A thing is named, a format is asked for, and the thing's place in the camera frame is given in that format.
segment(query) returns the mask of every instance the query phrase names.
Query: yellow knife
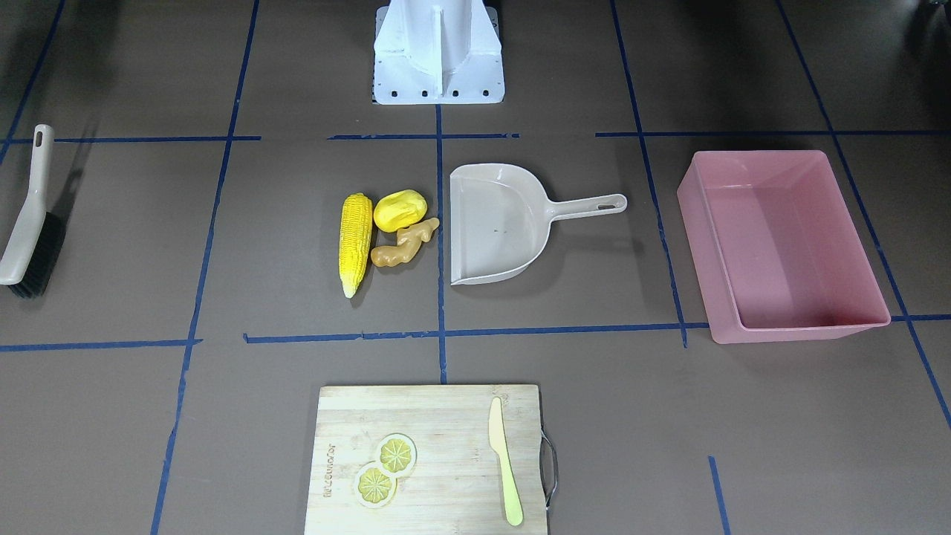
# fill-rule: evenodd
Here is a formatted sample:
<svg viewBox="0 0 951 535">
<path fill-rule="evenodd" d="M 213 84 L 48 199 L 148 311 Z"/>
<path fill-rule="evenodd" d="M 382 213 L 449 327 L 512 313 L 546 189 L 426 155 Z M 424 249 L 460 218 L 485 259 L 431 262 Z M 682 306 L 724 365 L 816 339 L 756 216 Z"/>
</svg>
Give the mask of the yellow knife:
<svg viewBox="0 0 951 535">
<path fill-rule="evenodd" d="M 498 465 L 502 470 L 502 498 L 505 501 L 505 520 L 511 525 L 520 525 L 523 520 L 522 503 L 518 499 L 512 462 L 509 460 L 509 447 L 505 444 L 505 426 L 502 424 L 502 399 L 495 397 L 489 407 L 489 446 L 498 455 Z"/>
</svg>

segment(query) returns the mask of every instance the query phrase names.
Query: cutting board handle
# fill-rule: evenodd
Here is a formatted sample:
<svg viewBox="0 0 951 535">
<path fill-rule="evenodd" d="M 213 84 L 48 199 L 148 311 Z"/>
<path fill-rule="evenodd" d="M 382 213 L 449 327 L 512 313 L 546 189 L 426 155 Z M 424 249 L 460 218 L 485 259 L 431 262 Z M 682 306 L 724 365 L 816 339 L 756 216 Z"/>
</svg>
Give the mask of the cutting board handle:
<svg viewBox="0 0 951 535">
<path fill-rule="evenodd" d="M 552 489 L 547 490 L 545 487 L 545 447 L 549 450 L 549 458 L 552 460 Z M 547 511 L 552 506 L 552 498 L 554 498 L 554 493 L 558 490 L 558 454 L 554 450 L 554 444 L 552 440 L 548 438 L 548 435 L 545 433 L 545 427 L 541 428 L 541 448 L 538 452 L 538 465 L 541 467 L 541 485 L 542 489 L 545 490 L 545 510 Z"/>
</svg>

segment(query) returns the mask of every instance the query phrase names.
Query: brush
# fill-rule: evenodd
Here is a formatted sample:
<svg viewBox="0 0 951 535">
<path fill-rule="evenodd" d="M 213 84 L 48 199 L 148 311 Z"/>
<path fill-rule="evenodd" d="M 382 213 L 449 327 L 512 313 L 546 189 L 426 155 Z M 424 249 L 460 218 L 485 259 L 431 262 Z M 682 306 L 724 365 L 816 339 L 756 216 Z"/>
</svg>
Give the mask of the brush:
<svg viewBox="0 0 951 535">
<path fill-rule="evenodd" d="M 53 128 L 38 125 L 33 132 L 29 162 L 29 192 L 16 218 L 7 249 L 0 258 L 0 285 L 17 297 L 43 295 L 59 258 L 66 233 L 64 221 L 47 212 L 47 180 Z"/>
</svg>

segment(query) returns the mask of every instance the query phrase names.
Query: lemon slice print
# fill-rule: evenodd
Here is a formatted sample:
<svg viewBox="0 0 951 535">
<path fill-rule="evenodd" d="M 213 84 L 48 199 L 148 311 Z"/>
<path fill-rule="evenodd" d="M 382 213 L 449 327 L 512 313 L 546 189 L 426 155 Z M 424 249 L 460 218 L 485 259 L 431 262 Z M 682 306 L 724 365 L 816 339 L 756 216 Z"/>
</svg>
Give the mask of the lemon slice print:
<svg viewBox="0 0 951 535">
<path fill-rule="evenodd" d="M 357 472 L 354 489 L 361 505 L 375 509 L 393 500 L 397 480 L 380 471 L 377 463 L 370 463 Z"/>
<path fill-rule="evenodd" d="M 379 441 L 377 460 L 379 469 L 390 477 L 403 477 L 410 473 L 416 464 L 416 445 L 410 437 L 394 433 Z"/>
</svg>

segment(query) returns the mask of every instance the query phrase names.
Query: ginger root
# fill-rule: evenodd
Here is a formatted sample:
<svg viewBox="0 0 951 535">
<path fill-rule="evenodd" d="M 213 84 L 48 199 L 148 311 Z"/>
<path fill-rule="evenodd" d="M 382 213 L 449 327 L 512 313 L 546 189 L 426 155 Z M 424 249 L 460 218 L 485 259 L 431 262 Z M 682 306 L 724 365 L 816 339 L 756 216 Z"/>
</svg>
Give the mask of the ginger root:
<svg viewBox="0 0 951 535">
<path fill-rule="evenodd" d="M 395 246 L 379 246 L 370 251 L 370 261 L 377 268 L 384 266 L 392 268 L 399 264 L 405 264 L 419 251 L 423 242 L 428 242 L 433 238 L 433 232 L 439 228 L 437 218 L 427 219 L 408 228 L 397 230 L 397 244 Z"/>
</svg>

